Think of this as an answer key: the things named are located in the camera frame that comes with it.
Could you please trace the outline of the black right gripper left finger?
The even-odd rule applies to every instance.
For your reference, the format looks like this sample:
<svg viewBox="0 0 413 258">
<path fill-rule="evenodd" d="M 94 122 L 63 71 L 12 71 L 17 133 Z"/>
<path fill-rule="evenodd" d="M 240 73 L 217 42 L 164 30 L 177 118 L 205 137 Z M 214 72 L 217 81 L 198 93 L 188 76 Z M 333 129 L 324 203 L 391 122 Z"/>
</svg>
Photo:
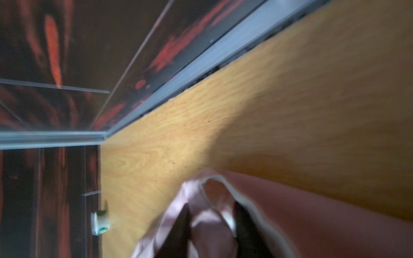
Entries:
<svg viewBox="0 0 413 258">
<path fill-rule="evenodd" d="M 186 258 L 188 256 L 188 242 L 191 237 L 190 222 L 191 215 L 187 203 L 182 207 L 155 258 Z"/>
</svg>

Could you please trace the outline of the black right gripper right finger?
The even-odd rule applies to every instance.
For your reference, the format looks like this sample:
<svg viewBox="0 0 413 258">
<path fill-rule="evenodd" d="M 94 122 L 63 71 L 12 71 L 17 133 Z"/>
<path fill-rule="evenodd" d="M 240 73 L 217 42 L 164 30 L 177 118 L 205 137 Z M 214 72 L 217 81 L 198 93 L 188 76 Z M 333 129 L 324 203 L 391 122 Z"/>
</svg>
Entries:
<svg viewBox="0 0 413 258">
<path fill-rule="evenodd" d="M 249 212 L 238 202 L 234 203 L 238 258 L 273 258 Z"/>
</svg>

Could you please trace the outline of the pink zip jacket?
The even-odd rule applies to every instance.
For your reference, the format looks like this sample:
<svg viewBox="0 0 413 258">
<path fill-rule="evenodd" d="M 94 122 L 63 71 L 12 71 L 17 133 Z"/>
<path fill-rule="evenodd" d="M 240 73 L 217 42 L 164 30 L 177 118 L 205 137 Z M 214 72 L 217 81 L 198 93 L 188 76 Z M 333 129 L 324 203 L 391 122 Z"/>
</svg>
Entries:
<svg viewBox="0 0 413 258">
<path fill-rule="evenodd" d="M 410 258 L 413 224 L 318 194 L 225 170 L 205 169 L 185 181 L 133 252 L 153 258 L 178 221 L 190 218 L 189 258 L 234 258 L 234 204 L 251 216 L 277 258 Z"/>
</svg>

